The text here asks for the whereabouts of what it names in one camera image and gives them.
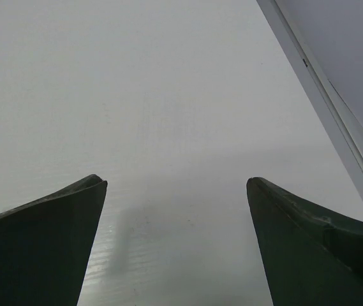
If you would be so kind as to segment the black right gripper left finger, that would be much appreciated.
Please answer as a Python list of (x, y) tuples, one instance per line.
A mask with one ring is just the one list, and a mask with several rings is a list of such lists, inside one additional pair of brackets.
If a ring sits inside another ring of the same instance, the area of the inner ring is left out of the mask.
[(76, 305), (107, 181), (88, 175), (0, 213), (0, 305)]

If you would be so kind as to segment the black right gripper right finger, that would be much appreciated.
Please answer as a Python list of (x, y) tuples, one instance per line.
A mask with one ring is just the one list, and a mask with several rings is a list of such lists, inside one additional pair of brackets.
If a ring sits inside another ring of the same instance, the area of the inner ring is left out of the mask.
[(261, 177), (246, 185), (274, 305), (363, 305), (363, 222)]

